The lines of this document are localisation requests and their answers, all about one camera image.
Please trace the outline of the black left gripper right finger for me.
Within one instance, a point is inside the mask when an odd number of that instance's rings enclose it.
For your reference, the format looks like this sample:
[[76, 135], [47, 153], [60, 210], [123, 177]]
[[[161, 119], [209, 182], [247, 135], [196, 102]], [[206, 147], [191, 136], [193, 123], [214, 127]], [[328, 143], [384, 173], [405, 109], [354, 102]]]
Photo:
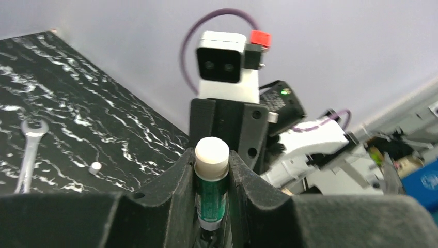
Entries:
[[404, 195], [289, 196], [229, 156], [234, 247], [437, 247], [437, 226]]

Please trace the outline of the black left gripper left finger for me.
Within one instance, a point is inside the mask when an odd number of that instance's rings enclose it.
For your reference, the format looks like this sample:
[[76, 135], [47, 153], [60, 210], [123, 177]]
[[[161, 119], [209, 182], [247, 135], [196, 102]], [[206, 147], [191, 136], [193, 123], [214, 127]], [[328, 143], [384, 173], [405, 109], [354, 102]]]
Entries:
[[135, 193], [1, 197], [1, 247], [192, 247], [193, 150]]

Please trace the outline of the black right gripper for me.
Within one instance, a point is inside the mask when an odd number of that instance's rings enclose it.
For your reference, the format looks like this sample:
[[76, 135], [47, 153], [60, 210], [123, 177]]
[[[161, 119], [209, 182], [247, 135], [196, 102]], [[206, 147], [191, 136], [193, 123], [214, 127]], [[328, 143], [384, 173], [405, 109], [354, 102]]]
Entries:
[[192, 99], [189, 147], [204, 137], [218, 137], [255, 172], [267, 171], [264, 153], [268, 135], [266, 105], [223, 99]]

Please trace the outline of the green white glue stick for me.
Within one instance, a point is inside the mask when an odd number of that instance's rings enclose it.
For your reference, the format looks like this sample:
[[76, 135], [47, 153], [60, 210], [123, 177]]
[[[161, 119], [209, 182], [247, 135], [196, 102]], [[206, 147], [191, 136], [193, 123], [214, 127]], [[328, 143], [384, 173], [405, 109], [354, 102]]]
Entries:
[[229, 153], [217, 137], [202, 138], [195, 147], [195, 203], [199, 225], [206, 231], [219, 229], [225, 216]]

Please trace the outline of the white glue stick cap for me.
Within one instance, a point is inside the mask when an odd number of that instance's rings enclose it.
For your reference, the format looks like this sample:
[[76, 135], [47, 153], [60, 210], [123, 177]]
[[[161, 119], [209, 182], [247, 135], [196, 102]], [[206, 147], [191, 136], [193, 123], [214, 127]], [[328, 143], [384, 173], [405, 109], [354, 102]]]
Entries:
[[88, 168], [89, 173], [96, 175], [102, 168], [102, 164], [100, 162], [93, 162]]

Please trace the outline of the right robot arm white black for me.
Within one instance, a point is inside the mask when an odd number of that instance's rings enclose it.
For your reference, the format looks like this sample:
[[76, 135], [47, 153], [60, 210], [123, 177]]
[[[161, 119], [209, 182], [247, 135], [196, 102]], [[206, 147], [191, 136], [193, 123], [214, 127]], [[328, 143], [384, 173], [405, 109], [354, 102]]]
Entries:
[[217, 137], [276, 188], [294, 185], [314, 171], [340, 169], [362, 188], [379, 189], [374, 173], [360, 173], [348, 156], [359, 145], [346, 130], [349, 109], [328, 110], [304, 122], [305, 112], [286, 82], [265, 86], [260, 103], [195, 98], [190, 107], [189, 145]]

